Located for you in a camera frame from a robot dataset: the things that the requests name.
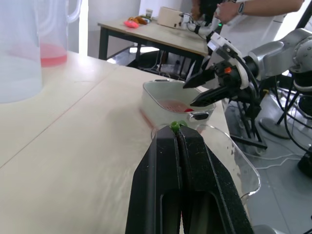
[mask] transparent plastic bin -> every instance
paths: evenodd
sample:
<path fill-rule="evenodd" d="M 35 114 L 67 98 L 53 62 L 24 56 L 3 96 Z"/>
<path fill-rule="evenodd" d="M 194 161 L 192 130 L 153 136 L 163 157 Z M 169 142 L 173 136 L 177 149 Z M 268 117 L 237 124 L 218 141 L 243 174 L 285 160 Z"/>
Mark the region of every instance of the transparent plastic bin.
<path fill-rule="evenodd" d="M 158 130 L 167 125 L 158 126 Z M 230 172 L 243 205 L 261 187 L 260 175 L 230 136 L 211 125 L 199 124 L 196 129 L 203 136 L 208 148 Z M 156 128 L 152 130 L 154 138 Z"/>
<path fill-rule="evenodd" d="M 169 125 L 184 120 L 190 128 L 205 124 L 215 109 L 190 106 L 201 92 L 198 89 L 183 89 L 183 81 L 154 80 L 143 84 L 141 113 L 151 128 Z"/>
<path fill-rule="evenodd" d="M 82 0 L 77 0 L 75 11 L 68 15 L 68 0 L 38 0 L 39 38 L 42 67 L 67 61 L 68 24 L 80 16 Z"/>
<path fill-rule="evenodd" d="M 42 89 L 37 0 L 3 0 L 0 6 L 0 103 Z"/>

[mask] plastic tray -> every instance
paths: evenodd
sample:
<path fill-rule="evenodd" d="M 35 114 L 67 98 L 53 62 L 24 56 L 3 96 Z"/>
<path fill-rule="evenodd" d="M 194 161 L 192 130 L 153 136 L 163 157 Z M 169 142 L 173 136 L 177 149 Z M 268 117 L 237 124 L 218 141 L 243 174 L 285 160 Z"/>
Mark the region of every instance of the plastic tray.
<path fill-rule="evenodd" d="M 245 205 L 248 198 L 261 187 L 258 171 L 228 134 L 211 125 L 199 125 L 197 129 L 201 130 L 206 145 L 231 173 L 238 194 Z"/>
<path fill-rule="evenodd" d="M 197 125 L 207 122 L 215 105 L 190 106 L 201 92 L 195 88 L 183 89 L 183 84 L 182 81 L 168 79 L 143 84 L 141 112 L 152 128 L 184 120 L 190 128 L 195 129 Z"/>

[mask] white wall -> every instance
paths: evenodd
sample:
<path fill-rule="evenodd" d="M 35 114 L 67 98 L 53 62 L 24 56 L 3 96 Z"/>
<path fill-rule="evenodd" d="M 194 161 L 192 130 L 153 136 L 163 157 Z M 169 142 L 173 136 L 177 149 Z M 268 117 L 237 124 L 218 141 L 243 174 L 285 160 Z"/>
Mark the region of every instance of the white wall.
<path fill-rule="evenodd" d="M 88 55 L 98 58 L 100 27 L 98 22 L 137 16 L 140 0 L 89 0 Z M 109 38 L 108 56 L 132 45 L 118 38 Z"/>
<path fill-rule="evenodd" d="M 77 0 L 69 0 L 69 14 L 75 10 L 76 3 Z M 68 50 L 79 52 L 79 19 L 68 25 Z"/>
<path fill-rule="evenodd" d="M 182 1 L 183 0 L 141 0 L 140 15 L 145 15 L 146 9 L 152 9 L 152 16 L 157 17 L 159 14 L 159 9 L 162 6 L 169 7 L 175 10 L 180 10 Z"/>
<path fill-rule="evenodd" d="M 285 37 L 288 33 L 290 33 L 293 29 L 296 28 L 297 24 L 299 23 L 302 15 L 306 11 L 308 5 L 310 3 L 310 0 L 305 0 L 297 12 L 292 12 L 286 15 L 284 18 L 284 21 L 278 30 L 275 39 L 274 40 L 280 40 L 283 37 Z"/>

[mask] table surface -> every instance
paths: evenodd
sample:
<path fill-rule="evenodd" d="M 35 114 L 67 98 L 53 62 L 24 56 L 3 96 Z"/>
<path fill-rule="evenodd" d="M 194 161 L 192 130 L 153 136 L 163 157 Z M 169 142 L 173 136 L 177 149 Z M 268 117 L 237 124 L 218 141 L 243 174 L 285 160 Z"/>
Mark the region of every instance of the table surface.
<path fill-rule="evenodd" d="M 188 30 L 174 29 L 157 24 L 140 25 L 139 28 L 128 28 L 123 24 L 125 20 L 115 20 L 98 23 L 99 26 L 113 31 L 125 33 L 142 39 L 158 42 L 174 48 L 189 51 L 202 56 L 208 55 L 207 42 L 199 35 Z"/>
<path fill-rule="evenodd" d="M 124 233 L 132 176 L 151 143 L 142 84 L 154 79 L 69 53 L 43 69 L 40 94 L 0 105 L 0 233 Z M 221 102 L 209 124 L 228 132 Z M 231 149 L 218 148 L 240 190 Z"/>

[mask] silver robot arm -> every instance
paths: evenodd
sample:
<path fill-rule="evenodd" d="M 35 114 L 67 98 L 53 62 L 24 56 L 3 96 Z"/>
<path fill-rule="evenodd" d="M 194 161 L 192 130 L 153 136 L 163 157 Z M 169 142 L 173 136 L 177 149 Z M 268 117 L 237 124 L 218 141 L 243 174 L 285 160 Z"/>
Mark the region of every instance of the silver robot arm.
<path fill-rule="evenodd" d="M 295 73 L 312 71 L 312 33 L 295 29 L 283 39 L 264 44 L 248 55 L 258 67 L 258 80 L 287 70 Z"/>
<path fill-rule="evenodd" d="M 264 44 L 242 58 L 241 53 L 223 37 L 214 33 L 208 43 L 224 60 L 202 74 L 188 79 L 184 88 L 194 88 L 217 77 L 220 87 L 199 95 L 191 105 L 207 106 L 224 98 L 235 98 L 251 87 L 258 92 L 255 78 L 264 80 L 290 70 L 294 86 L 303 93 L 312 93 L 312 33 L 295 29 L 279 41 Z"/>

